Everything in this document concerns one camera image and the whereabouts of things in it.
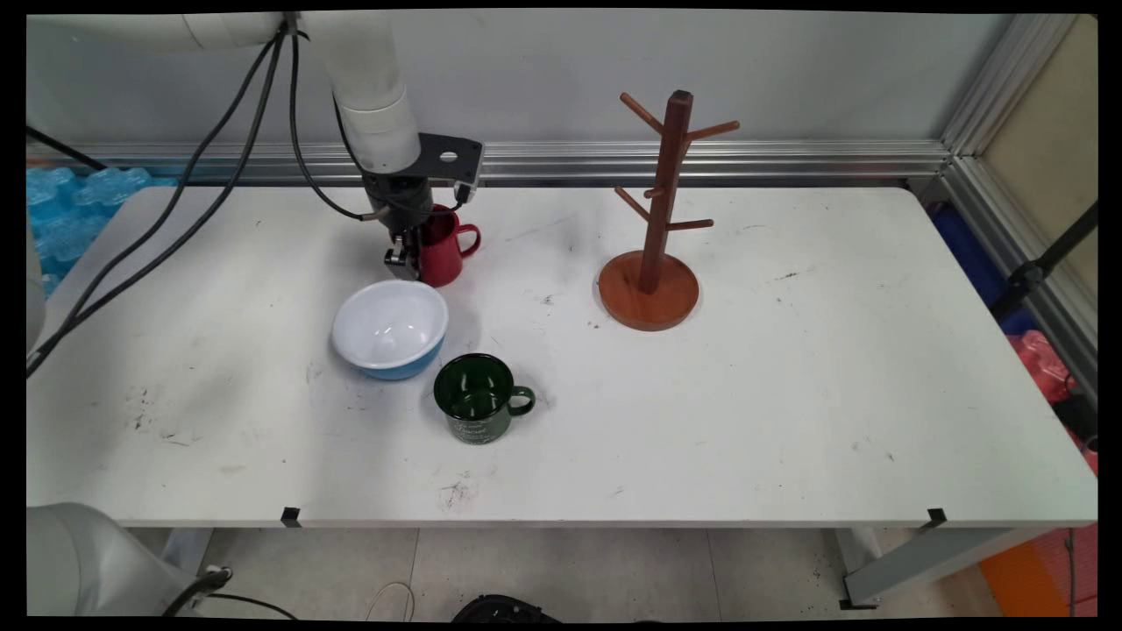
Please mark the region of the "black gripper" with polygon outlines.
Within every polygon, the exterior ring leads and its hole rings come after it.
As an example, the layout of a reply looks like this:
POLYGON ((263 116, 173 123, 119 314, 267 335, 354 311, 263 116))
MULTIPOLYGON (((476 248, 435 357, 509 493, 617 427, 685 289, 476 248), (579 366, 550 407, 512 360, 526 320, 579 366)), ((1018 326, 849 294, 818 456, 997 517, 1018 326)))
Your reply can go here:
POLYGON ((430 179, 364 171, 362 188, 373 208, 362 221, 378 221, 390 232, 381 263, 398 280, 421 282, 421 231, 412 229, 436 213, 430 179))

